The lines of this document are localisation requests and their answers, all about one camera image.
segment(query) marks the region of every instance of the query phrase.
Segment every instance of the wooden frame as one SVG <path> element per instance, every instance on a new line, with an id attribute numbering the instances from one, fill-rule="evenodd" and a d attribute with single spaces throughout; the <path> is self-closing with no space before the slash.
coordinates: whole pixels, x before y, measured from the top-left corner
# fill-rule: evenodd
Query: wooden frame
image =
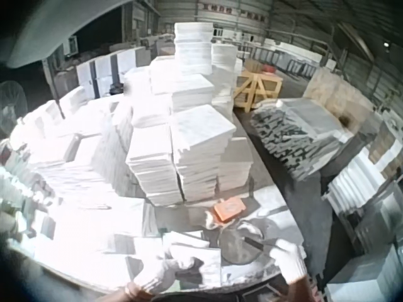
<path id="1" fill-rule="evenodd" d="M 244 70 L 242 71 L 241 77 L 246 77 L 247 80 L 242 84 L 242 86 L 237 87 L 233 98 L 235 99 L 240 93 L 247 94 L 246 102 L 235 102 L 235 106 L 244 108 L 245 112 L 250 112 L 251 109 L 255 109 L 259 106 L 258 100 L 255 98 L 256 96 L 262 96 L 263 99 L 276 99 L 283 84 L 283 79 L 274 74 L 254 74 Z M 273 91 L 266 90 L 264 82 L 275 82 L 275 89 Z"/>

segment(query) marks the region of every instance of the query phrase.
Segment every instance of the wooden pallet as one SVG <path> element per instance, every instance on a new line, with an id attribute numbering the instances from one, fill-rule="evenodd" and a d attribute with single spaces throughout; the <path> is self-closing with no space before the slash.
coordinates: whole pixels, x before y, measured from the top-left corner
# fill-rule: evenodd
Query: wooden pallet
<path id="1" fill-rule="evenodd" d="M 245 112 L 257 108 L 264 99 L 276 99 L 283 84 L 283 79 L 275 74 L 254 74 L 247 70 L 239 78 L 246 80 L 235 90 L 234 104 Z"/>

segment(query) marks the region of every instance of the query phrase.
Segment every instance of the glove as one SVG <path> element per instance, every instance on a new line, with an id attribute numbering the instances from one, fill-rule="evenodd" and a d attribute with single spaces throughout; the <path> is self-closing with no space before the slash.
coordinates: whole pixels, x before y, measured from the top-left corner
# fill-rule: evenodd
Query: glove
<path id="1" fill-rule="evenodd" d="M 301 252 L 294 243 L 278 239 L 275 247 L 270 250 L 270 257 L 276 260 L 276 265 L 287 284 L 295 283 L 307 276 Z"/>
<path id="2" fill-rule="evenodd" d="M 143 270 L 133 282 L 149 294 L 159 294 L 169 289 L 175 282 L 175 273 L 190 269 L 195 259 L 187 260 L 155 260 L 145 263 Z"/>

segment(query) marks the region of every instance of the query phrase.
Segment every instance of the fan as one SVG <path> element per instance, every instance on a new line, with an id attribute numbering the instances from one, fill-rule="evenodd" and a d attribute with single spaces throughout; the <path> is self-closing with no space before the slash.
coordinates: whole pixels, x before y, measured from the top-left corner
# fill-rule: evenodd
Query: fan
<path id="1" fill-rule="evenodd" d="M 17 125 L 17 119 L 28 113 L 24 89 L 15 81 L 0 83 L 0 130 L 7 136 Z"/>

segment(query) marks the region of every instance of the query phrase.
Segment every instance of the orange sponge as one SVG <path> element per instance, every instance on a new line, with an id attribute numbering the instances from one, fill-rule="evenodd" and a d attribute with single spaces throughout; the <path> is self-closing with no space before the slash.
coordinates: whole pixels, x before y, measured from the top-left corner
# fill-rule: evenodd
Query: orange sponge
<path id="1" fill-rule="evenodd" d="M 231 197 L 214 206 L 214 211 L 221 222 L 228 222 L 246 210 L 245 204 L 239 197 Z"/>

